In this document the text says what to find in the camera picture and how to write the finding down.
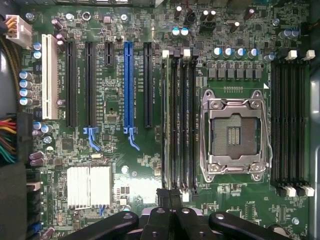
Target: heatsink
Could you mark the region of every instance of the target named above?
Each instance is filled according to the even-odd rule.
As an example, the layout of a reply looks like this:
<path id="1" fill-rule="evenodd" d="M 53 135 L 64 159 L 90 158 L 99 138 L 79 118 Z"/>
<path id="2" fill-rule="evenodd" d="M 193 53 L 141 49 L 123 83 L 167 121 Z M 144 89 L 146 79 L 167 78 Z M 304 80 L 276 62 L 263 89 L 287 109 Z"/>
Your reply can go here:
<path id="1" fill-rule="evenodd" d="M 42 119 L 58 119 L 58 45 L 51 34 L 42 34 Z"/>
<path id="2" fill-rule="evenodd" d="M 71 167 L 67 170 L 67 202 L 70 209 L 108 206 L 112 200 L 110 166 Z"/>

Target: motherboard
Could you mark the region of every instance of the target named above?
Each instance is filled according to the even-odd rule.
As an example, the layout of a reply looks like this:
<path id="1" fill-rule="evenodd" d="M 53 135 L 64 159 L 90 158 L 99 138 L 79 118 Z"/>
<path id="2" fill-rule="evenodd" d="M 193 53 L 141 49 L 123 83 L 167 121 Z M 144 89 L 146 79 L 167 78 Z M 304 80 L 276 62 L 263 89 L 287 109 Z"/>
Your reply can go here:
<path id="1" fill-rule="evenodd" d="M 226 4 L 23 8 L 43 232 L 140 215 L 167 188 L 205 216 L 307 236 L 309 5 Z"/>

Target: pcie slot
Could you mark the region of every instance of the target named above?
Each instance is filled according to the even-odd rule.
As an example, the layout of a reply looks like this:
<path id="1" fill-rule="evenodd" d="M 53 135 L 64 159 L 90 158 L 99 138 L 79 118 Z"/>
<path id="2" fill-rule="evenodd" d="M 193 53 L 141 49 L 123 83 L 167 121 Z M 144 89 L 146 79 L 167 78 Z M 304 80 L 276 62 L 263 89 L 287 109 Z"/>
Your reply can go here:
<path id="1" fill-rule="evenodd" d="M 134 45 L 131 41 L 124 43 L 124 128 L 123 133 L 129 134 L 130 145 L 140 148 L 135 141 L 134 126 Z"/>
<path id="2" fill-rule="evenodd" d="M 85 125 L 96 126 L 96 46 L 93 42 L 84 44 L 84 84 L 85 84 Z"/>
<path id="3" fill-rule="evenodd" d="M 143 101 L 144 101 L 144 127 L 153 126 L 153 76 L 152 76 L 152 44 L 143 44 Z"/>
<path id="4" fill-rule="evenodd" d="M 58 119 L 58 46 L 51 34 L 42 34 L 42 119 Z"/>
<path id="5" fill-rule="evenodd" d="M 74 42 L 66 43 L 65 81 L 66 81 L 66 126 L 77 127 L 77 49 Z"/>
<path id="6" fill-rule="evenodd" d="M 104 44 L 104 65 L 107 68 L 114 68 L 115 66 L 115 46 L 112 42 Z"/>

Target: cpu socket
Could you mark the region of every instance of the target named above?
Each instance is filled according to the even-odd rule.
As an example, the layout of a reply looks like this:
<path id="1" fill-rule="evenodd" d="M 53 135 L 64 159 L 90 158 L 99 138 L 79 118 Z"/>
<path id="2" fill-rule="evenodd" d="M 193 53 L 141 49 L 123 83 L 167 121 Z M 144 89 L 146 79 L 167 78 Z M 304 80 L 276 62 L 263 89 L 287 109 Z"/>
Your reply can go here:
<path id="1" fill-rule="evenodd" d="M 206 90 L 199 138 L 200 167 L 207 183 L 224 174 L 250 174 L 252 180 L 260 181 L 272 160 L 261 91 L 255 90 L 251 98 L 228 99 Z"/>

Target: colored wires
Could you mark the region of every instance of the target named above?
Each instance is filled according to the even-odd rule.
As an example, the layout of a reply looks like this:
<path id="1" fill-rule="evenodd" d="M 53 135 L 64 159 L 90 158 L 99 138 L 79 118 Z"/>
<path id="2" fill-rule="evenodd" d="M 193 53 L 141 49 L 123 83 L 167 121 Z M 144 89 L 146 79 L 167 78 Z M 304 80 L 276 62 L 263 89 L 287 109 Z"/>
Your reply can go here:
<path id="1" fill-rule="evenodd" d="M 9 164 L 16 161 L 16 134 L 15 115 L 0 119 L 0 156 Z"/>

